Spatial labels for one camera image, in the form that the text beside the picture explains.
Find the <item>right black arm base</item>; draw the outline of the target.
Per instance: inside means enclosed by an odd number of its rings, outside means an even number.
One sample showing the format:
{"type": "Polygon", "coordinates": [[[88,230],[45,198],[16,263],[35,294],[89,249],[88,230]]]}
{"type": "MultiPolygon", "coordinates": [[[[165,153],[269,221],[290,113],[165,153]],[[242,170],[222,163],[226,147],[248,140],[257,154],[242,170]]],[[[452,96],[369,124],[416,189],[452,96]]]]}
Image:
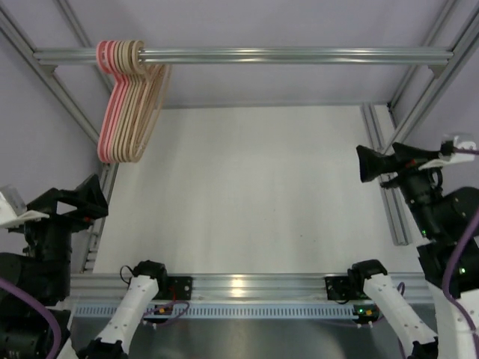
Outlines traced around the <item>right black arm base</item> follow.
{"type": "Polygon", "coordinates": [[[327,298],[339,304],[368,299],[347,276],[325,277],[325,285],[327,298]]]}

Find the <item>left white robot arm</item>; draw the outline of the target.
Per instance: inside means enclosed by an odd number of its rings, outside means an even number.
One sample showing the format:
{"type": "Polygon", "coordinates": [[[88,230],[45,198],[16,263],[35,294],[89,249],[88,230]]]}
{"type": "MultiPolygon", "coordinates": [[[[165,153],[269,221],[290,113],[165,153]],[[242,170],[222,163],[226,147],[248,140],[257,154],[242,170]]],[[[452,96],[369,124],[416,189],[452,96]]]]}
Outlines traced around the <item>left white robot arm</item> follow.
{"type": "Polygon", "coordinates": [[[73,190],[51,188],[30,203],[13,186],[1,187],[1,228],[27,242],[22,255],[1,254],[2,358],[127,358],[148,304],[162,290],[164,265],[145,261],[133,269],[113,317],[79,352],[67,327],[70,311],[55,309],[70,296],[73,233],[108,213],[97,175],[73,190]]]}

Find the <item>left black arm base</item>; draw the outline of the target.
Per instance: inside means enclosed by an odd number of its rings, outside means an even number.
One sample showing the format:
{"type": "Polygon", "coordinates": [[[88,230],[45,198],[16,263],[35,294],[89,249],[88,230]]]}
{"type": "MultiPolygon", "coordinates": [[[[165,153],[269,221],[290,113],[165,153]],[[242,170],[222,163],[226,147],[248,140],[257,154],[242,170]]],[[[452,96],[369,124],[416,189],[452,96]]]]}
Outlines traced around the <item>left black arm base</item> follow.
{"type": "Polygon", "coordinates": [[[193,278],[170,276],[166,284],[165,299],[169,301],[189,301],[192,297],[193,278]]]}

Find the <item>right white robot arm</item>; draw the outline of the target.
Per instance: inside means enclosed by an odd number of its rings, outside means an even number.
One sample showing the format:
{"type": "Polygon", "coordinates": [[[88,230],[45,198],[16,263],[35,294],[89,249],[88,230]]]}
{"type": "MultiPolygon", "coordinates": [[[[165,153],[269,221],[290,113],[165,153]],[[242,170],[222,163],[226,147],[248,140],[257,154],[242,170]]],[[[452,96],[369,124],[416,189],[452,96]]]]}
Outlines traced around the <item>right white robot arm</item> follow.
{"type": "Polygon", "coordinates": [[[418,259],[433,298],[431,329],[393,284],[379,260],[355,263],[348,276],[394,330],[405,358],[478,357],[478,189],[442,190],[442,169],[474,161],[476,143],[455,135],[439,150],[393,143],[391,155],[358,145],[360,180],[382,175],[400,190],[422,235],[418,259]]]}

